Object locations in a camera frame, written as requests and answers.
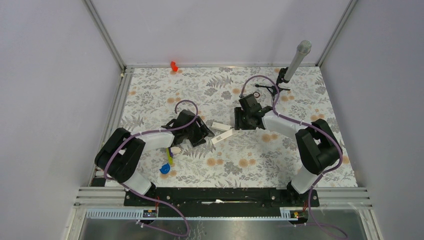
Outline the white remote control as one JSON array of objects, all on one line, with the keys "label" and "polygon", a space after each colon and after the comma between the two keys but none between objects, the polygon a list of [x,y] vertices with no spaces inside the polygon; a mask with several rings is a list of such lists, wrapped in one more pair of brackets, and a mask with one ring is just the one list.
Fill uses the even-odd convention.
[{"label": "white remote control", "polygon": [[218,122],[213,122],[211,125],[211,128],[214,130],[218,130],[218,131],[229,131],[232,126],[230,125],[226,125],[226,124],[222,124],[222,123],[218,123]]}]

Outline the black microphone tripod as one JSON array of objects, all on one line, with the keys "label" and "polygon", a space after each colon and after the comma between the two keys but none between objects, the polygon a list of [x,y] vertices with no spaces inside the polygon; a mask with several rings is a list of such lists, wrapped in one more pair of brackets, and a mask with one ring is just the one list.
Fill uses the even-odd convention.
[{"label": "black microphone tripod", "polygon": [[279,84],[288,83],[288,81],[285,80],[285,75],[286,75],[287,71],[288,71],[288,67],[281,68],[279,70],[278,76],[277,76],[277,79],[276,79],[276,83],[275,83],[276,86],[274,86],[274,85],[266,86],[266,85],[255,84],[255,87],[267,89],[268,92],[271,94],[272,99],[274,100],[275,96],[277,95],[277,90],[279,90],[280,92],[291,90],[290,88],[282,88],[282,87],[279,86]]}]

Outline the red toy block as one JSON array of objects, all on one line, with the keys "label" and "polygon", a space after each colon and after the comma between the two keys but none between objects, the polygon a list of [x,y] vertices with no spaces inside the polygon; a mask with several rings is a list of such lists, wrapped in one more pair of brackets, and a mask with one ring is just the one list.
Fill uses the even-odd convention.
[{"label": "red toy block", "polygon": [[177,66],[177,64],[176,64],[176,62],[175,62],[175,61],[172,61],[172,62],[170,63],[170,67],[171,67],[171,70],[172,70],[173,72],[177,72],[177,71],[179,70],[179,67]]}]

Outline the white remote battery cover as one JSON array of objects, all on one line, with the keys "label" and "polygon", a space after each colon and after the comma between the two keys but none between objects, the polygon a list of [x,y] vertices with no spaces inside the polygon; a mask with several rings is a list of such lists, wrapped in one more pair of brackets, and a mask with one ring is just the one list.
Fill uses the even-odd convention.
[{"label": "white remote battery cover", "polygon": [[235,134],[235,132],[236,131],[233,128],[232,129],[229,129],[229,130],[221,133],[220,135],[212,138],[211,139],[211,142],[212,142],[213,145],[216,145],[217,143],[219,143],[219,142],[221,142],[221,141],[223,141],[223,140],[225,140],[225,139],[233,136]]}]

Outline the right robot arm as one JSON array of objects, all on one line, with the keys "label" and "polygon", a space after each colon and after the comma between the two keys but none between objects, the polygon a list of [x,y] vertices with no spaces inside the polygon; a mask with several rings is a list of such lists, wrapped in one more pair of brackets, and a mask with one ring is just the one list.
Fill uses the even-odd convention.
[{"label": "right robot arm", "polygon": [[253,94],[239,99],[234,108],[236,130],[263,129],[276,132],[296,141],[302,167],[290,181],[287,201],[293,206],[301,205],[306,192],[316,184],[325,170],[343,156],[339,143],[323,119],[305,123],[276,112],[273,106],[262,107]]}]

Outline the grey microphone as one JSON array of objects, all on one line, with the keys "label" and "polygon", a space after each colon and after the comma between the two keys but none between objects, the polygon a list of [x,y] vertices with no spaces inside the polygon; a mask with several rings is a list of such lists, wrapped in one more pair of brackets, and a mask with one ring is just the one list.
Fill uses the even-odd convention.
[{"label": "grey microphone", "polygon": [[312,43],[309,40],[302,40],[296,47],[295,55],[287,68],[286,73],[283,77],[283,82],[288,83],[293,75],[295,74],[298,67],[301,65],[304,58],[310,53],[312,48]]}]

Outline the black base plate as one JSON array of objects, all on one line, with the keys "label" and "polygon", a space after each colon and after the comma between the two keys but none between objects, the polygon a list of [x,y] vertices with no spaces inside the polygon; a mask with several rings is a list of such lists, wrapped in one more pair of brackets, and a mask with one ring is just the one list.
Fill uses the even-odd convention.
[{"label": "black base plate", "polygon": [[159,217],[178,217],[176,207],[189,217],[279,217],[280,208],[303,210],[319,207],[316,190],[311,194],[298,194],[293,190],[275,187],[216,188],[216,187],[154,187],[146,193],[147,199],[127,192],[126,207],[153,207]]}]

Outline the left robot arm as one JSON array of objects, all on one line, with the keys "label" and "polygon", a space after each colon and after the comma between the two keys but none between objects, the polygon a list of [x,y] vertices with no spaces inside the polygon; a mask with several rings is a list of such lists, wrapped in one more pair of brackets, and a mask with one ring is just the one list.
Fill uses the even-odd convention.
[{"label": "left robot arm", "polygon": [[94,164],[119,184],[135,191],[136,199],[148,206],[154,202],[155,192],[151,189],[154,184],[137,172],[142,153],[175,147],[185,140],[197,147],[214,136],[199,116],[182,110],[177,118],[158,130],[137,135],[123,127],[117,128],[97,153]]}]

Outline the floral tablecloth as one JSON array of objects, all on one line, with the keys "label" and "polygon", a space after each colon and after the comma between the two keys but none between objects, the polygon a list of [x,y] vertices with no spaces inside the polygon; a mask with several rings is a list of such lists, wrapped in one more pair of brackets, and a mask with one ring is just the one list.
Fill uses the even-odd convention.
[{"label": "floral tablecloth", "polygon": [[[210,127],[232,126],[234,108],[241,93],[259,93],[262,106],[272,104],[267,91],[277,79],[274,67],[192,67],[173,72],[170,68],[136,68],[124,105],[120,126],[132,133],[155,130],[174,119],[175,108],[199,111]],[[342,135],[318,67],[300,67],[276,105],[278,113],[304,122],[326,120],[337,141]],[[170,171],[164,149],[142,154],[137,171],[158,187],[285,187],[301,169],[296,141],[276,132],[257,129],[238,131],[212,143],[192,147],[185,141]]]}]

